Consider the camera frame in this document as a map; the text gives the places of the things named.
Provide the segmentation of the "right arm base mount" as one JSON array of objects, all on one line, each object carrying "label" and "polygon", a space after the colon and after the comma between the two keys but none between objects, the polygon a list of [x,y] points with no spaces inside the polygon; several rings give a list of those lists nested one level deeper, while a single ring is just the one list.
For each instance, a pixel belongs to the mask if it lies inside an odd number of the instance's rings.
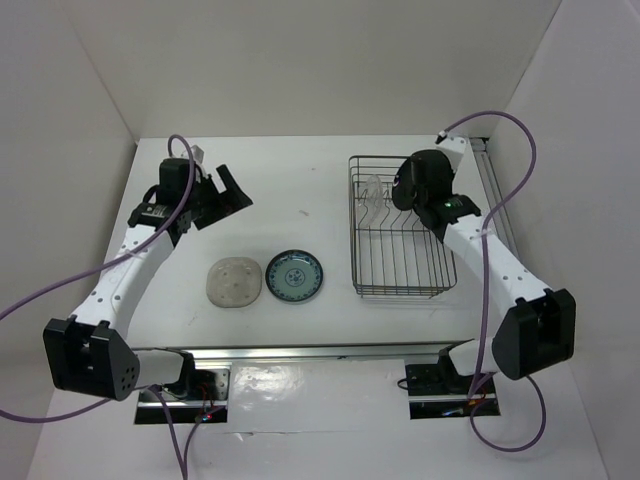
[{"label": "right arm base mount", "polygon": [[438,364],[407,364],[405,375],[396,385],[407,393],[412,420],[469,417],[475,408],[478,416],[500,416],[495,384],[489,380],[468,397],[472,376],[445,372]]}]

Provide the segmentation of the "clear textured glass plate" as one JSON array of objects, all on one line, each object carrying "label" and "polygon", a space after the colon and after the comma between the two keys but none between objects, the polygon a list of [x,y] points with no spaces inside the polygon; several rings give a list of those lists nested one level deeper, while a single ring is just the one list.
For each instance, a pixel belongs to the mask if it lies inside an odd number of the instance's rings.
[{"label": "clear textured glass plate", "polygon": [[369,175],[357,188],[357,221],[360,229],[373,226],[384,206],[384,184],[376,175]]}]

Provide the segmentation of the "black round plate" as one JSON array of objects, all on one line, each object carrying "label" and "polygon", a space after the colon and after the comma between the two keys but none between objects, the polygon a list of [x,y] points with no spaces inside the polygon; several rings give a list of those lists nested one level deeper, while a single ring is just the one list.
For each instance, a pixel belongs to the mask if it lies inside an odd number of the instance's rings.
[{"label": "black round plate", "polygon": [[408,158],[396,172],[392,184],[391,198],[398,210],[409,211],[413,209],[416,195],[414,162],[411,158]]}]

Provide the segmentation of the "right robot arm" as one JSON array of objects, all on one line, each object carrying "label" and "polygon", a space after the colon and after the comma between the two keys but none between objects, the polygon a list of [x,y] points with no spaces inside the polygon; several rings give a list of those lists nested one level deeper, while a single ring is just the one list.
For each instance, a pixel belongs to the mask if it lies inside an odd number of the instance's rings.
[{"label": "right robot arm", "polygon": [[471,375],[502,373],[519,380],[569,360],[574,354],[576,301],[529,272],[489,229],[486,216],[466,195],[453,191],[454,170],[438,149],[421,150],[401,165],[392,200],[422,225],[483,283],[478,339],[452,347],[436,369],[448,392]]}]

